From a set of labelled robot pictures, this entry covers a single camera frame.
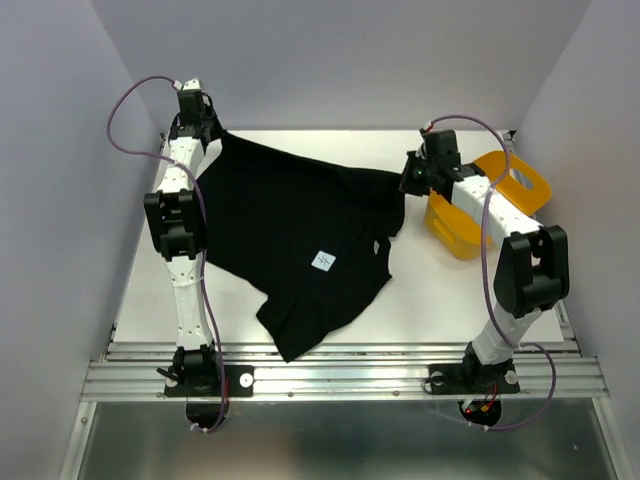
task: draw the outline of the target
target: black t-shirt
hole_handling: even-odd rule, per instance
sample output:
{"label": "black t-shirt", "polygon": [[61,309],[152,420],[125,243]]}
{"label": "black t-shirt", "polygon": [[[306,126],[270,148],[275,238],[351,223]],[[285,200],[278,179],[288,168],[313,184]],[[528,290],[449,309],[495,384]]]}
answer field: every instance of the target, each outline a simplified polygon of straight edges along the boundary
{"label": "black t-shirt", "polygon": [[207,260],[268,295],[257,317],[289,362],[350,323],[391,278],[388,237],[404,220],[400,176],[228,133],[222,147],[198,179]]}

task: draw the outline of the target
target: white table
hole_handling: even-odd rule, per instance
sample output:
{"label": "white table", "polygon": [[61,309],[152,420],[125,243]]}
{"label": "white table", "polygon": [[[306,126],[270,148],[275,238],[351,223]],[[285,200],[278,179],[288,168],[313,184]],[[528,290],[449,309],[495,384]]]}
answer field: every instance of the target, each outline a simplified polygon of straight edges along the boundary
{"label": "white table", "polygon": [[[327,162],[400,172],[407,150],[420,144],[415,131],[237,131],[235,134]],[[486,132],[458,132],[463,162],[499,149]],[[203,171],[212,161],[205,158]],[[161,178],[164,165],[160,167]],[[464,343],[482,329],[487,313],[480,262],[454,258],[423,223],[426,198],[408,196],[402,230],[392,241],[393,279],[351,324],[328,335],[323,346]],[[493,272],[498,255],[491,251]],[[266,344],[272,339],[255,317],[266,295],[248,282],[207,264],[206,278],[224,344]],[[132,264],[113,341],[175,342],[177,320],[165,263],[153,249],[145,222]],[[557,309],[545,312],[526,341],[562,342]]]}

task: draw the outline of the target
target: cable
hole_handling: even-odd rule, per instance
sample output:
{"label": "cable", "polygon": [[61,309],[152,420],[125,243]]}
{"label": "cable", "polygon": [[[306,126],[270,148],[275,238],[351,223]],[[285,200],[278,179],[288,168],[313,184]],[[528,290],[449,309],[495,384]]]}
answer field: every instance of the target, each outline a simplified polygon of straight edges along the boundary
{"label": "cable", "polygon": [[[487,403],[487,399],[489,398],[489,395],[491,395],[490,393],[484,397],[483,403]],[[498,384],[494,383],[493,384],[493,398],[491,399],[491,401],[489,402],[488,405],[482,405],[482,407],[480,407],[480,410],[482,410],[483,412],[488,412],[491,407],[493,406],[494,403],[496,403],[496,398],[498,398]]]}
{"label": "cable", "polygon": [[[504,157],[505,157],[504,171],[500,174],[498,178],[496,178],[489,185],[489,188],[487,189],[487,194],[484,199],[484,205],[482,207],[482,221],[480,223],[480,261],[482,265],[482,289],[484,292],[484,300],[487,307],[487,312],[489,312],[489,319],[491,320],[491,324],[496,329],[500,337],[504,340],[504,342],[507,345],[509,345],[511,348],[515,349],[515,348],[518,348],[518,344],[512,342],[509,339],[509,337],[507,337],[507,335],[502,331],[502,328],[500,328],[500,325],[498,324],[498,320],[496,319],[495,313],[493,312],[493,306],[491,305],[491,293],[489,291],[489,267],[487,266],[487,230],[488,230],[488,224],[489,224],[489,205],[491,203],[491,195],[493,195],[493,192],[495,191],[496,186],[502,180],[504,180],[507,175],[509,175],[509,171],[511,170],[511,152],[509,151],[507,144],[504,142],[504,140],[502,139],[502,137],[498,132],[496,132],[488,123],[476,117],[472,117],[470,115],[444,115],[426,124],[423,130],[425,133],[428,133],[433,129],[436,123],[442,122],[444,120],[451,120],[451,119],[468,120],[470,122],[474,122],[474,123],[477,123],[478,125],[481,125],[489,133],[491,133],[491,135],[493,135],[496,138],[496,140],[498,140],[498,143],[500,144],[500,146],[502,147],[502,150],[504,151]],[[551,387],[549,388],[549,395],[547,396],[547,399],[545,400],[544,404],[530,418],[523,420],[522,422],[515,423],[513,425],[505,425],[505,426],[497,425],[493,427],[485,427],[485,426],[476,425],[476,424],[473,424],[473,425],[476,425],[477,427],[481,427],[485,430],[496,430],[496,431],[514,430],[516,428],[523,427],[533,422],[545,410],[547,410],[547,408],[549,408],[549,405],[551,404],[551,400],[553,399],[553,395],[556,391],[556,383],[557,383],[557,372],[556,372],[555,363],[553,362],[553,358],[551,358],[551,354],[539,343],[525,342],[520,344],[520,347],[535,347],[538,350],[540,350],[544,354],[544,356],[547,357],[547,360],[549,361],[549,367],[551,367]]]}
{"label": "cable", "polygon": [[482,399],[482,403],[487,403],[487,400],[489,400],[489,397],[491,396],[492,393],[494,393],[496,391],[496,385],[497,384],[493,384],[493,388],[487,392],[487,394],[484,396],[484,398]]}
{"label": "cable", "polygon": [[[111,110],[111,113],[109,114],[109,119],[107,120],[107,138],[109,139],[109,143],[111,143],[111,145],[113,145],[113,147],[116,150],[122,153],[126,153],[127,155],[143,155],[147,157],[157,158],[158,160],[168,162],[169,164],[175,167],[178,167],[180,170],[182,170],[187,175],[191,183],[193,184],[193,189],[196,192],[196,197],[198,197],[198,203],[200,204],[200,210],[202,211],[202,216],[204,217],[204,222],[206,225],[207,215],[205,213],[204,200],[202,198],[202,192],[200,191],[200,186],[196,181],[195,175],[186,166],[182,165],[181,163],[177,163],[174,159],[167,157],[165,155],[162,155],[160,153],[146,152],[146,151],[140,151],[140,150],[130,150],[128,148],[122,147],[113,139],[111,135],[111,124],[113,123],[113,117],[115,116],[116,112],[120,108],[120,105],[122,105],[125,99],[136,88],[138,88],[140,85],[150,80],[165,80],[171,84],[174,90],[180,90],[180,88],[182,88],[182,84],[180,82],[178,82],[177,80],[173,80],[172,78],[166,77],[164,75],[152,75],[150,77],[146,77],[141,80],[138,80],[131,87],[129,87],[129,89],[122,95],[122,97],[120,97],[120,99],[116,102],[113,109]],[[218,324],[216,323],[216,319],[213,316],[213,309],[211,308],[211,302],[209,301],[209,294],[207,293],[207,287],[204,281],[204,271],[205,271],[206,258],[207,258],[206,249],[202,251],[202,258],[203,258],[202,267],[200,269],[200,278],[202,282],[202,298],[204,300],[207,313],[209,314],[209,318],[211,318],[211,325],[213,326],[213,331],[215,335],[216,350],[217,350],[216,353],[217,353],[217,358],[220,365],[220,385],[226,385],[226,377],[224,372],[224,359],[222,357],[222,342],[220,341],[220,331],[218,330]],[[222,423],[222,420],[224,419],[224,410],[225,410],[225,403],[226,403],[226,395],[224,390],[225,390],[224,387],[220,389],[220,413],[218,414],[218,418],[216,419],[216,422],[214,423],[214,425],[210,429],[202,429],[198,425],[192,425],[194,430],[197,430],[202,433],[209,433],[220,426],[220,424]]]}

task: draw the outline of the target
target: tag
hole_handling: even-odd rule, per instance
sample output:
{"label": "tag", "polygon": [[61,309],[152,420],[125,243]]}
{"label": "tag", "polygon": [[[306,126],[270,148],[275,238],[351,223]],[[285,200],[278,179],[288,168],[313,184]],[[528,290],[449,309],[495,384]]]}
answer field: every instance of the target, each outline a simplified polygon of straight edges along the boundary
{"label": "tag", "polygon": [[316,267],[320,270],[324,270],[325,272],[328,272],[329,269],[331,268],[331,265],[333,265],[333,262],[335,262],[335,260],[336,260],[336,257],[320,250],[316,255],[316,258],[314,258],[313,262],[311,262],[311,266]]}

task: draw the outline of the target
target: gray wall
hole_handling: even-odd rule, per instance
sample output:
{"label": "gray wall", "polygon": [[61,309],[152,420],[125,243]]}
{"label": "gray wall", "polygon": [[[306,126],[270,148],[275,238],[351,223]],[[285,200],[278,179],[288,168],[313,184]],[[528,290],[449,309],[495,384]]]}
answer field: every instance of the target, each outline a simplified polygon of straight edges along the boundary
{"label": "gray wall", "polygon": [[[226,126],[300,129],[416,128],[452,112],[515,128],[589,4],[92,2],[133,78],[198,75]],[[154,120],[175,113],[161,86],[142,99]]]}
{"label": "gray wall", "polygon": [[516,140],[523,158],[553,186],[541,217],[569,234],[567,308],[584,351],[600,357],[636,461],[639,132],[640,3],[594,0]]}
{"label": "gray wall", "polygon": [[[87,363],[119,305],[154,166],[105,139],[131,79],[91,5],[2,7],[0,478],[54,479]],[[157,148],[155,132],[133,98],[115,133]]]}

